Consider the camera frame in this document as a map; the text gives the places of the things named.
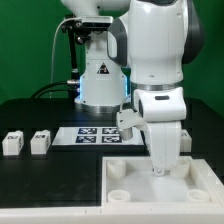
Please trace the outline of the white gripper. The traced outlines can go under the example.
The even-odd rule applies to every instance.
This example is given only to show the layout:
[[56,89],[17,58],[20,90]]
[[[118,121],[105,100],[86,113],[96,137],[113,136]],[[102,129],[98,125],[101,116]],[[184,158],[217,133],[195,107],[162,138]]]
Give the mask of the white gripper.
[[146,123],[144,131],[155,176],[177,165],[181,144],[181,121],[186,118],[183,88],[134,91],[134,108]]

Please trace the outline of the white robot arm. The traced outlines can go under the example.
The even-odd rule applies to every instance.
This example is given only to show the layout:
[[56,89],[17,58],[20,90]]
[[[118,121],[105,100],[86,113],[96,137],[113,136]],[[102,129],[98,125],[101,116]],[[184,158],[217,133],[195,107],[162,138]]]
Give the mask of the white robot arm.
[[88,28],[86,69],[75,105],[117,110],[124,140],[143,132],[153,171],[177,166],[187,109],[182,66],[203,44],[193,0],[61,0]]

